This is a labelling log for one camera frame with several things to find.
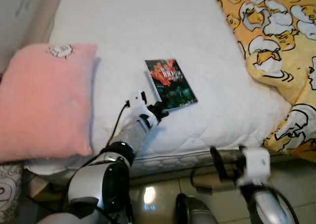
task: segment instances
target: yellow bedsheet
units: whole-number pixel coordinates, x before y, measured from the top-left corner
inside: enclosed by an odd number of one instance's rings
[[[316,0],[218,0],[249,74],[293,105],[264,146],[316,162]]]

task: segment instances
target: quilted mattress cover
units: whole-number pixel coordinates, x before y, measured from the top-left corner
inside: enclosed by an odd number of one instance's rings
[[[142,89],[150,104],[156,101],[144,60],[178,61],[198,102],[172,111],[151,132],[133,176],[193,166],[210,146],[260,146],[290,110],[274,88],[248,75],[216,0],[61,0],[50,42],[99,45],[91,99],[95,153],[133,92]],[[118,130],[129,121],[128,110]],[[26,167],[49,175],[82,163],[33,160]]]

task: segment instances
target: pink pillow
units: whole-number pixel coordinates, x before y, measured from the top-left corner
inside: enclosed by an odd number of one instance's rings
[[[89,155],[94,44],[16,52],[0,84],[0,162]]]

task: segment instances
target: bed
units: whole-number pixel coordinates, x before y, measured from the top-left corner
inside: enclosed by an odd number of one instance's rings
[[[50,43],[96,43],[91,146],[106,144],[120,108],[138,89],[157,101],[145,60],[175,58],[198,103],[173,111],[146,140],[133,177],[177,171],[207,160],[209,147],[258,147],[289,113],[274,88],[247,73],[242,49],[216,0],[61,0]],[[124,112],[118,130],[130,119]],[[85,158],[31,160],[49,176]]]

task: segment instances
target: book cover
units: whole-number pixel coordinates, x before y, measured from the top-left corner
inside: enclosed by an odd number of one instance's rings
[[[146,60],[152,83],[166,110],[197,102],[175,59]]]

